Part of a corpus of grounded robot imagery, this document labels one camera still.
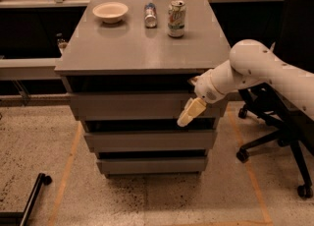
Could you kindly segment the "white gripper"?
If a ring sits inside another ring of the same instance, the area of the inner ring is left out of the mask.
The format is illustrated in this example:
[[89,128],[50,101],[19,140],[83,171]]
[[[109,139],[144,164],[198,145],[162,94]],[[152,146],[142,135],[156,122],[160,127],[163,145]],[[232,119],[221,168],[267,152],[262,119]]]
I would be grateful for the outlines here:
[[186,103],[177,121],[180,127],[187,126],[194,118],[204,112],[207,103],[213,104],[227,95],[224,85],[220,85],[217,75],[213,71],[192,77],[188,83],[194,85],[194,92],[197,97],[190,98]]

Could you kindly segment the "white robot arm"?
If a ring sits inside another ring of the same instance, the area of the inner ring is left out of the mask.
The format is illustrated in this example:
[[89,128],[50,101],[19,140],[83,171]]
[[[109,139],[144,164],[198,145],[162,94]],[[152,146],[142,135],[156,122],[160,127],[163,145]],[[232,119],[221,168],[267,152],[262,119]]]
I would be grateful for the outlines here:
[[235,44],[229,59],[191,80],[196,98],[185,105],[177,124],[185,127],[203,113],[208,104],[236,89],[266,83],[314,120],[314,74],[278,58],[264,44],[245,39]]

